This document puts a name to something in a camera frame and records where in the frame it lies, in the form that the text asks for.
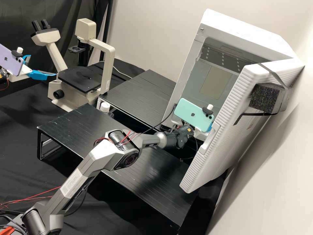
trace gray robotic arm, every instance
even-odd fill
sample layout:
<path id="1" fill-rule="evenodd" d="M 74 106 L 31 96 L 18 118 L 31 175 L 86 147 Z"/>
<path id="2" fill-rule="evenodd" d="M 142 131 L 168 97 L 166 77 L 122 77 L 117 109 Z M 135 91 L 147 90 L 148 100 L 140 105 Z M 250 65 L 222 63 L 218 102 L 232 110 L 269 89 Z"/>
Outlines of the gray robotic arm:
<path id="1" fill-rule="evenodd" d="M 37 202 L 22 215 L 29 235 L 59 234 L 66 211 L 102 169 L 111 171 L 129 167 L 138 159 L 142 149 L 154 146 L 179 148 L 184 146 L 189 135 L 193 135 L 189 126 L 183 126 L 176 132 L 138 134 L 133 138 L 125 137 L 127 132 L 107 132 L 105 140 L 89 152 L 49 201 Z"/>

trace black platform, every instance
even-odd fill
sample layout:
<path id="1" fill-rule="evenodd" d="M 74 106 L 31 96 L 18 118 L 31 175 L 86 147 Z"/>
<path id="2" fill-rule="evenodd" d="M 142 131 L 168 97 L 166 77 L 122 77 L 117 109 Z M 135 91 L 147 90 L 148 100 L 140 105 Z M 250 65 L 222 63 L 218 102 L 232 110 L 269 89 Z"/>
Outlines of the black platform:
<path id="1" fill-rule="evenodd" d="M 163 118 L 175 82 L 147 70 L 109 90 L 100 98 L 149 127 Z"/>
<path id="2" fill-rule="evenodd" d="M 126 128 L 86 104 L 38 127 L 38 158 L 41 157 L 42 134 L 84 158 L 95 139 L 106 131 Z M 162 149 L 144 149 L 130 167 L 102 172 L 129 189 L 179 227 L 182 225 L 197 191 L 187 194 L 180 187 L 188 165 Z"/>
<path id="3" fill-rule="evenodd" d="M 100 87 L 102 69 L 95 65 L 88 67 L 76 66 L 60 71 L 58 78 L 79 91 L 88 93 Z"/>

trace small white bottle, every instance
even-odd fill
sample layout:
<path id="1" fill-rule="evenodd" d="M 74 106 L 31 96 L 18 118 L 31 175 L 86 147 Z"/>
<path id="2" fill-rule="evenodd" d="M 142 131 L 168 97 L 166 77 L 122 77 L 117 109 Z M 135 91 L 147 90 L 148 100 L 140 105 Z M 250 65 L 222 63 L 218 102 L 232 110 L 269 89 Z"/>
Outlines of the small white bottle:
<path id="1" fill-rule="evenodd" d="M 100 111 L 114 118 L 114 114 L 110 112 L 111 105 L 108 102 L 102 102 L 100 105 Z"/>

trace white wall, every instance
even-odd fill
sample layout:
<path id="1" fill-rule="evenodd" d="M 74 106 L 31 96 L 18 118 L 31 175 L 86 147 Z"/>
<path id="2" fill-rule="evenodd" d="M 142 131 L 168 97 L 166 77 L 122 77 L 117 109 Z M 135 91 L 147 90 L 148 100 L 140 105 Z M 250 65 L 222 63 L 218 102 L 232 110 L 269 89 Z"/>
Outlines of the white wall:
<path id="1" fill-rule="evenodd" d="M 296 11 L 312 12 L 312 5 Z M 306 67 L 287 110 L 269 120 L 231 176 L 209 235 L 313 234 L 313 17 L 293 20 L 302 31 L 294 48 Z M 296 27 L 281 30 L 298 36 Z"/>
<path id="2" fill-rule="evenodd" d="M 177 81 L 205 9 L 278 33 L 294 47 L 308 27 L 309 2 L 115 0 L 108 42 L 117 58 Z"/>

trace smartphone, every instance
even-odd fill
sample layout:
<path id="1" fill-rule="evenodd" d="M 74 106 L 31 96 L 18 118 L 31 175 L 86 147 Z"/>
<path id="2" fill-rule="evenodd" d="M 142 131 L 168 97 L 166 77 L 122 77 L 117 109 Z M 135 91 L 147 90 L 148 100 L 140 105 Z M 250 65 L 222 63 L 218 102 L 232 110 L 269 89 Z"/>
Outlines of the smartphone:
<path id="1" fill-rule="evenodd" d="M 0 66 L 5 68 L 9 73 L 18 76 L 23 66 L 23 58 L 15 57 L 12 52 L 0 44 Z"/>
<path id="2" fill-rule="evenodd" d="M 202 132 L 210 131 L 214 115 L 208 115 L 202 111 L 202 108 L 181 98 L 174 110 L 174 114 L 188 122 L 190 125 L 198 127 Z"/>

